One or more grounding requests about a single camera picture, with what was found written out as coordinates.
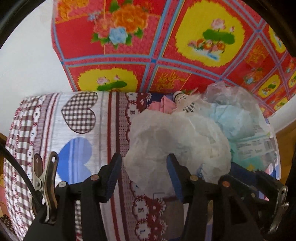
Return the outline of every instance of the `metal clip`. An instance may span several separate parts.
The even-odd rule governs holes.
[[[282,186],[278,192],[277,200],[276,200],[276,208],[274,211],[274,219],[271,223],[268,234],[272,234],[276,232],[281,222],[282,216],[285,214],[289,207],[289,203],[286,202],[288,187]]]
[[[39,154],[34,155],[33,160],[33,187],[36,191],[42,194],[45,201],[47,213],[44,222],[55,223],[57,213],[57,200],[54,194],[54,181],[57,173],[59,157],[56,152],[51,152],[47,161],[45,170],[43,170],[42,158]],[[36,210],[34,200],[30,199],[30,206],[33,214],[36,216],[38,210]]]

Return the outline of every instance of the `white wall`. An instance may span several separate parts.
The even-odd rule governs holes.
[[[56,91],[72,91],[52,48],[53,0],[31,12],[0,50],[0,132],[8,135],[16,108],[26,97]],[[275,131],[296,119],[296,96],[269,118]]]

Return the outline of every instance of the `checkered fabric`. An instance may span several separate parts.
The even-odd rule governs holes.
[[[9,219],[9,217],[6,214],[4,214],[3,217],[0,217],[0,220],[9,229],[9,231],[11,231],[13,234],[15,234],[11,220]]]
[[[37,134],[40,108],[45,96],[24,99],[16,110],[6,149],[14,156],[28,177],[32,179],[33,143]],[[5,196],[7,209],[18,237],[24,236],[32,223],[30,212],[30,192],[15,168],[5,160]]]
[[[62,108],[67,125],[76,133],[90,132],[96,122],[96,116],[90,109],[98,101],[95,92],[82,92],[74,95]]]
[[[75,230],[77,234],[81,234],[81,207],[79,200],[75,202]]]

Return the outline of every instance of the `clear plastic bag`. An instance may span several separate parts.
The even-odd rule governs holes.
[[[173,153],[191,174],[217,183],[229,173],[231,153],[227,138],[210,118],[197,113],[171,115],[144,110],[133,118],[130,149],[124,167],[129,178],[150,198],[174,195],[166,168]]]
[[[254,97],[244,88],[227,87],[223,81],[210,84],[203,94],[203,98],[209,103],[236,106],[258,116],[257,101]]]
[[[276,155],[256,99],[241,87],[226,87],[223,81],[209,85],[203,98],[214,106],[210,117],[227,136],[232,161],[250,171],[265,171]]]

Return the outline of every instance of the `blue heart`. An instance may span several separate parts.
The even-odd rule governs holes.
[[[85,164],[92,154],[89,141],[82,137],[70,140],[59,152],[57,172],[63,181],[69,184],[83,182],[91,172]]]

